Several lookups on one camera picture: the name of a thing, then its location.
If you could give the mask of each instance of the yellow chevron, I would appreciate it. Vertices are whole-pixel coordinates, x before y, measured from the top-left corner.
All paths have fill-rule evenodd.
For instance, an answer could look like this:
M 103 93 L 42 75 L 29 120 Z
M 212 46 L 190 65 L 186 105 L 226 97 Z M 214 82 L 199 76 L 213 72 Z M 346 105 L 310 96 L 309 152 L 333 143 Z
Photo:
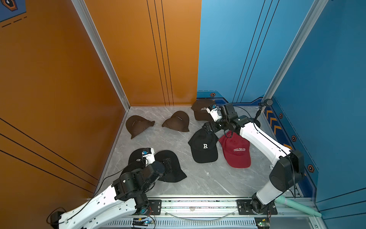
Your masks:
M 276 126 L 276 125 L 274 125 L 274 134 L 276 135 L 276 129 L 280 129 L 280 130 L 282 130 L 282 128 L 280 127 L 280 126 Z
M 270 120 L 271 120 L 271 122 L 269 124 L 272 127 L 272 121 L 277 121 L 277 119 L 276 118 L 270 118 Z
M 267 119 L 268 119 L 268 113 L 273 113 L 273 111 L 267 110 Z
M 283 144 L 284 146 L 286 146 L 287 148 L 289 148 L 290 150 L 292 150 L 292 147 L 286 144 Z

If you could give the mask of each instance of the gray floor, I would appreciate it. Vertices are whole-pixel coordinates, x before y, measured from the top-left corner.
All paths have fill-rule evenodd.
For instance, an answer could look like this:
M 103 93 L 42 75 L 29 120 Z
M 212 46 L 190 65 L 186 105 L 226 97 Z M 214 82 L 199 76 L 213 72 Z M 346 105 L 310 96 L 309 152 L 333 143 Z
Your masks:
M 256 107 L 244 107 L 252 117 L 257 111 Z M 176 112 L 182 110 L 189 115 L 189 132 L 178 132 L 166 127 L 162 123 Z M 245 111 L 235 107 L 238 115 L 247 115 Z M 142 116 L 150 121 L 155 121 L 153 127 L 149 127 L 143 133 L 131 139 L 126 126 L 119 136 L 111 160 L 107 166 L 105 177 L 123 169 L 130 154 L 139 148 L 154 148 L 155 152 L 161 150 L 173 151 L 180 162 L 180 166 L 187 178 L 177 183 L 157 181 L 155 187 L 147 193 L 148 196 L 156 195 L 240 195 L 250 197 L 268 181 L 270 173 L 270 161 L 255 146 L 250 146 L 251 166 L 246 169 L 232 168 L 226 162 L 221 144 L 217 142 L 219 158 L 215 162 L 198 164 L 192 158 L 188 141 L 199 130 L 205 121 L 196 121 L 193 110 L 190 107 L 131 107 L 127 118 L 132 115 Z M 262 114 L 259 119 L 261 129 L 274 137 L 266 118 Z M 216 135 L 220 138 L 223 131 Z M 115 180 L 118 175 L 106 179 L 101 190 L 104 190 Z

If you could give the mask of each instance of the orange wall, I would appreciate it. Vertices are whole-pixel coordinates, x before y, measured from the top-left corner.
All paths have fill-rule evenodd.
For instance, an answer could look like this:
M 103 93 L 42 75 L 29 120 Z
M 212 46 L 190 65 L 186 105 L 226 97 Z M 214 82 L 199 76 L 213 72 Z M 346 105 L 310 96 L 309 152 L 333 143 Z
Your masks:
M 86 0 L 131 106 L 197 96 L 201 0 Z
M 72 2 L 26 8 L 0 22 L 0 219 L 50 229 L 92 196 L 125 111 Z

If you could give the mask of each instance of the red baseball cap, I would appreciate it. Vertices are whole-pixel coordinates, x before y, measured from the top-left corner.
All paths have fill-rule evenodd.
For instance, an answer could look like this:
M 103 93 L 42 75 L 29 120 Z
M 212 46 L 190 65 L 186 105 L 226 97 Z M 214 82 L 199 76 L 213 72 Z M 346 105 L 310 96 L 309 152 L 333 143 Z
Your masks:
M 231 131 L 226 133 L 226 135 L 228 138 L 224 135 L 219 139 L 226 161 L 234 168 L 248 168 L 251 163 L 249 153 L 250 142 L 236 133 L 230 137 Z

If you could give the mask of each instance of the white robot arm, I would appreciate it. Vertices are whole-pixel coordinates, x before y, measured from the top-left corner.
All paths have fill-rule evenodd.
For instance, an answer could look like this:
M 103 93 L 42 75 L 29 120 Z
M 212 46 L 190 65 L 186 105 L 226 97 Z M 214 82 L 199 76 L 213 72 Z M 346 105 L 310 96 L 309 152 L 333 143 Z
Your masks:
M 252 196 L 251 207 L 256 214 L 267 211 L 267 206 L 304 177 L 303 155 L 282 146 L 243 115 L 238 117 L 232 104 L 207 108 L 213 121 L 203 125 L 206 131 L 231 130 L 255 145 L 274 165 L 269 181 Z M 51 226 L 55 229 L 97 229 L 119 217 L 144 214 L 149 206 L 145 191 L 165 172 L 156 162 L 154 150 L 147 148 L 142 156 L 146 167 L 123 173 L 111 186 L 87 203 L 69 212 L 54 212 Z
M 165 167 L 155 161 L 154 149 L 146 148 L 142 154 L 146 161 L 144 169 L 121 174 L 99 195 L 69 212 L 54 212 L 51 226 L 55 229 L 97 229 L 123 216 L 144 214 L 149 206 L 145 192 L 164 174 Z
M 203 125 L 206 131 L 231 130 L 255 145 L 274 166 L 269 181 L 252 196 L 252 210 L 261 214 L 266 206 L 304 177 L 304 159 L 300 151 L 292 152 L 263 132 L 253 120 L 245 115 L 238 117 L 231 103 L 207 108 L 213 121 Z

